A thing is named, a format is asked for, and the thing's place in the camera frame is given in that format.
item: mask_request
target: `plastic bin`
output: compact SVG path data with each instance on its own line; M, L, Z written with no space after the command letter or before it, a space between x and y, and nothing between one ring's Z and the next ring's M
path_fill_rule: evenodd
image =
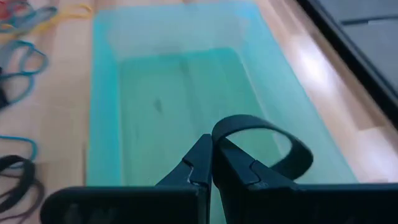
M315 161L299 182L356 181L253 3L100 11L91 78L88 185L154 185L218 120L241 113L309 146ZM231 140L269 165L288 150L267 132ZM223 222L212 197L211 221Z

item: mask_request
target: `wooden floor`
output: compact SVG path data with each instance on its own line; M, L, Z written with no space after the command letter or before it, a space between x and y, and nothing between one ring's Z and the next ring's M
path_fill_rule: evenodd
M168 4L179 0L53 0L51 4L63 8L80 2L101 10L115 4ZM46 0L32 3L35 7L47 4ZM257 4L358 180L398 181L397 132L295 0L258 0ZM84 184L91 26L92 21L64 22L46 34L29 37L49 56L50 66L37 76L30 97L0 115L1 134L27 136L38 142L38 177L47 194ZM25 155L26 150L15 143L0 145L4 154ZM0 190L12 184L5 183L2 180ZM0 218L23 211L34 197L32 193ZM37 214L30 222L38 223Z

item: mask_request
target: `black strap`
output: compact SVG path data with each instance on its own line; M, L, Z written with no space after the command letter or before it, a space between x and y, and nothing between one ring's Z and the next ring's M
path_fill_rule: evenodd
M292 143L290 152L283 159L274 164L271 169L294 180L303 175L310 168L313 162L313 156L302 141L287 131L276 127L272 123L252 115L232 115L217 122L211 133L214 148L215 150L219 150L220 142L233 133L257 128L276 131L286 136Z
M0 203L0 213L5 212L16 205L34 183L35 165L30 160L24 159L21 156L11 155L0 158L0 172L18 162L22 163L22 175L18 184L13 189L1 195L8 195L8 198Z

